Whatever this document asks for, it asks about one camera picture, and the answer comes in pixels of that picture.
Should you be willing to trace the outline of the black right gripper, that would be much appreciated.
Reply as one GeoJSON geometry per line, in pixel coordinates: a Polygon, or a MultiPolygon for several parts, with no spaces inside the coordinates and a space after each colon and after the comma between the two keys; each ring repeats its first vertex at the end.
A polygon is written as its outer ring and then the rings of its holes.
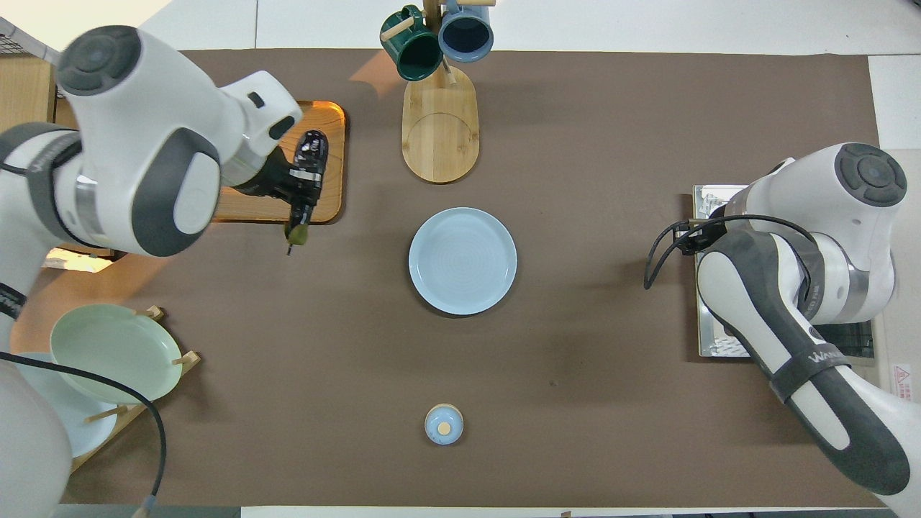
{"type": "Polygon", "coordinates": [[[726,224],[720,221],[682,221],[675,230],[675,245],[682,255],[697,255],[697,253],[703,253],[725,234],[726,224]]]}

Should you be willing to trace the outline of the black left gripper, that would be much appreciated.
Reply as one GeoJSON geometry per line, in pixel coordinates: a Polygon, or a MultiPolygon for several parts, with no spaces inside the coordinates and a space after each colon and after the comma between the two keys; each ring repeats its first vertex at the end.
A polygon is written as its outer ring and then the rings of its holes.
{"type": "Polygon", "coordinates": [[[289,201],[290,219],[309,219],[315,207],[313,191],[296,191],[297,183],[322,186],[323,167],[293,165],[282,148],[275,147],[263,167],[249,181],[234,186],[244,196],[270,196],[289,201]]]}

